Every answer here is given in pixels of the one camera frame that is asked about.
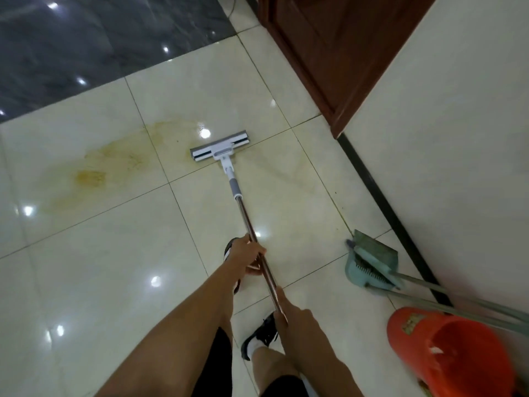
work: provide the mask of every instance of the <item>bucket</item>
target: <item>bucket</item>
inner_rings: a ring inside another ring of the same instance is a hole
[[[435,397],[510,397],[514,371],[484,324],[413,307],[389,318],[389,344]]]

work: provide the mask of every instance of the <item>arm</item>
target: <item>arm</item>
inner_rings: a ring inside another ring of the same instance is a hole
[[[123,361],[96,397],[189,396],[215,338],[226,297],[258,253],[248,235],[234,241],[230,256],[179,306],[161,320]]]
[[[334,354],[331,343],[309,310],[292,305],[277,288],[285,318],[274,313],[285,355],[303,373],[320,397],[362,397],[351,372]]]

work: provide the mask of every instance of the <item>black shoe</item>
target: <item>black shoe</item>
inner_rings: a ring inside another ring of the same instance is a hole
[[[250,360],[248,357],[248,343],[254,337],[267,347],[272,341],[277,339],[276,321],[274,320],[273,313],[263,320],[263,324],[259,326],[257,330],[254,331],[253,334],[244,341],[244,343],[242,343],[241,353],[244,360]]]
[[[237,237],[235,238],[232,238],[230,240],[230,242],[228,242],[228,245],[226,245],[226,248],[224,249],[224,261],[226,261],[226,259],[228,259],[228,251],[230,250],[232,244],[233,244],[233,241],[235,241],[237,239]],[[241,279],[237,280],[237,284],[235,285],[235,288],[233,289],[233,294],[235,295],[236,293],[239,292],[239,288],[241,288]]]

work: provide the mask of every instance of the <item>shorts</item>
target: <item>shorts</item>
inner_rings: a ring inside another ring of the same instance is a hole
[[[230,397],[232,395],[232,346],[226,332],[218,328],[204,368],[191,397]],[[303,381],[295,376],[274,380],[262,397],[308,397]]]

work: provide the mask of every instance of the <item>brown wooden door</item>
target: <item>brown wooden door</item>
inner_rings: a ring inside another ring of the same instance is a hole
[[[259,19],[338,136],[433,1],[259,0]]]

